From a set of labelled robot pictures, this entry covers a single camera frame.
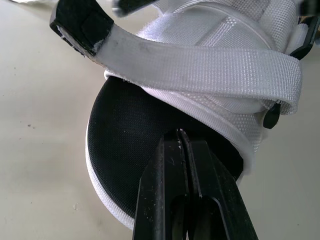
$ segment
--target black plastic clip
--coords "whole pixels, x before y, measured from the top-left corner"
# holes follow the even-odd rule
[[[294,50],[290,54],[290,56],[298,60],[303,59],[312,49],[316,40],[316,34],[318,31],[318,28],[320,26],[320,17],[319,16],[308,17],[302,22],[302,24],[307,24],[309,27],[304,43],[301,47]]]

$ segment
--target white nylon fabric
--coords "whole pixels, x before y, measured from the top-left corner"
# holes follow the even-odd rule
[[[297,111],[300,62],[279,52],[286,50],[296,27],[296,9],[288,0],[261,1],[260,15],[255,12],[257,5],[242,9],[243,15],[215,2],[166,13],[138,34],[157,44],[134,40],[114,26],[95,61],[107,66],[106,77],[133,82],[222,134],[238,149],[247,174],[263,138],[266,109],[281,100],[281,114]],[[276,14],[283,9],[281,19],[273,9]],[[305,31],[296,32],[303,38]],[[107,63],[106,56],[112,62]]]

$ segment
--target white strap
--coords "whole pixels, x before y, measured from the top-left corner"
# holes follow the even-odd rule
[[[63,29],[60,31],[77,45]],[[281,100],[282,114],[297,111],[302,86],[300,61],[277,51],[159,43],[114,25],[95,57],[84,54],[111,75],[141,87],[269,100],[267,107],[270,100]]]

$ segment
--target black plastic jaw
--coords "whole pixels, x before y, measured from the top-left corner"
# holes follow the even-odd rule
[[[292,56],[298,60],[303,59],[312,49],[312,47],[315,43],[315,40],[316,40],[318,28],[320,26],[320,17],[319,16],[308,17],[302,23],[307,24],[309,27],[308,32],[305,37],[305,40],[304,40],[304,43],[301,47],[294,50],[290,54],[290,56]]]
[[[161,139],[139,185],[133,240],[258,240],[235,179],[202,138]]]
[[[112,11],[118,17],[125,17],[132,14],[157,0],[113,0]]]
[[[95,56],[102,42],[108,37],[114,21],[95,0],[60,0],[52,11],[50,27],[79,52],[83,48]],[[77,45],[72,44],[61,32],[63,29]]]

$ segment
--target black mesh fabric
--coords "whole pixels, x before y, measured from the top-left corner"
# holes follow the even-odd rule
[[[220,134],[142,88],[109,77],[92,108],[87,134],[93,170],[110,198],[135,216],[140,177],[163,134],[174,129],[205,137],[235,179],[243,159]]]

